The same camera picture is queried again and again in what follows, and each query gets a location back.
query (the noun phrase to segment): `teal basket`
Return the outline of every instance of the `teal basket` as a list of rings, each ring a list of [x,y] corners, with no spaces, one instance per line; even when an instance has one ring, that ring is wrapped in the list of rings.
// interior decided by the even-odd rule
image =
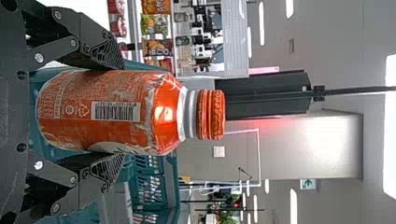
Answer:
[[[163,70],[142,63],[125,61],[127,70]],[[46,81],[73,67],[43,69],[30,75],[30,149],[49,161],[82,154],[62,150],[50,145],[38,130],[35,120],[35,99]],[[134,210],[134,224],[176,224],[180,214],[177,159],[167,157],[128,155],[117,182],[128,182]],[[46,217],[38,224],[100,224],[97,203],[77,211],[71,216]]]

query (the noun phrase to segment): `orange cap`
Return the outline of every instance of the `orange cap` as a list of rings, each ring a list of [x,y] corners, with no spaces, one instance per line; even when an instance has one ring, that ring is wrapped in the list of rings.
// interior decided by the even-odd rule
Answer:
[[[225,131],[225,97],[222,91],[199,91],[196,117],[197,137],[219,141]]]

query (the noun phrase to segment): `barcode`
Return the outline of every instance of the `barcode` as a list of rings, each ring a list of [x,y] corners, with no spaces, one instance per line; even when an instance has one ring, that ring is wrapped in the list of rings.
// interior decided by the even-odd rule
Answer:
[[[140,122],[140,103],[92,102],[91,119]]]

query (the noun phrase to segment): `screw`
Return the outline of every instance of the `screw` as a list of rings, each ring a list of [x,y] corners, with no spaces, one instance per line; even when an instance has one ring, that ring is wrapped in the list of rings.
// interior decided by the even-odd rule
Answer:
[[[27,145],[24,143],[19,143],[17,146],[17,151],[18,152],[24,152],[27,149]]]
[[[106,190],[107,190],[107,185],[104,184],[104,185],[102,186],[102,188],[101,188],[101,191],[102,191],[102,193],[105,193]]]
[[[70,41],[70,44],[72,45],[72,47],[75,47],[77,45],[77,41],[73,39],[72,41]]]
[[[37,161],[37,162],[35,163],[35,169],[36,169],[36,170],[41,170],[41,169],[43,168],[43,166],[44,166],[43,161]]]
[[[60,204],[57,203],[57,204],[53,205],[53,207],[52,207],[52,212],[53,213],[58,213],[59,210],[61,210],[61,205]]]
[[[85,171],[82,172],[82,178],[83,179],[87,179],[88,176],[90,176],[90,173],[88,172],[88,170],[85,170]]]
[[[44,62],[44,55],[42,55],[40,53],[37,53],[35,55],[35,61],[38,62],[38,63],[43,63]]]
[[[108,38],[108,32],[107,32],[106,30],[104,30],[104,31],[102,32],[102,37],[103,37],[104,39]]]
[[[62,18],[62,13],[60,11],[55,11],[55,18],[60,20]]]
[[[89,52],[91,51],[90,46],[84,45],[84,51],[85,51],[86,53],[89,53]]]
[[[17,72],[17,78],[19,80],[25,80],[27,78],[27,73],[24,71],[18,71]]]
[[[75,176],[72,176],[71,178],[70,178],[70,184],[76,184],[76,182],[77,182],[77,179],[76,179],[76,177]]]

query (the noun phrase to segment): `metal pole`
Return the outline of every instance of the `metal pole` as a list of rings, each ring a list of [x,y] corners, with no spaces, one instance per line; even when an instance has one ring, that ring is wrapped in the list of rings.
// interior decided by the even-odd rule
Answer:
[[[244,212],[264,212],[266,209],[243,209],[243,208],[223,208],[223,209],[194,209],[194,211],[196,212],[240,212],[240,211],[244,211]]]
[[[181,203],[225,203],[227,200],[196,200],[196,201],[180,201]]]

